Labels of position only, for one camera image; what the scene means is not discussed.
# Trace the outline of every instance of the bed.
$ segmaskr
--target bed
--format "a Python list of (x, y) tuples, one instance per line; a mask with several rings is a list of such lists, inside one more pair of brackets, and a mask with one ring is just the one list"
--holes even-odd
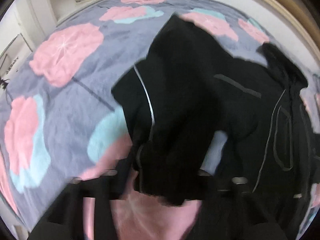
[[(176, 13), (214, 35), (234, 57), (267, 65), (259, 53), (275, 38), (255, 19), (212, 0), (103, 0), (62, 23), (32, 53), (0, 98), (0, 190), (28, 231), (73, 177), (95, 178), (125, 158), (131, 141), (111, 87), (143, 58), (161, 27)], [(320, 133), (320, 79), (302, 69), (301, 92), (313, 129)], [(209, 149), (216, 165), (226, 138)], [(120, 239), (180, 239), (194, 222), (200, 201), (162, 206), (135, 192), (132, 173), (123, 200), (112, 202)], [(316, 214), (317, 186), (301, 225)], [(93, 240), (94, 199), (84, 201), (84, 227)]]

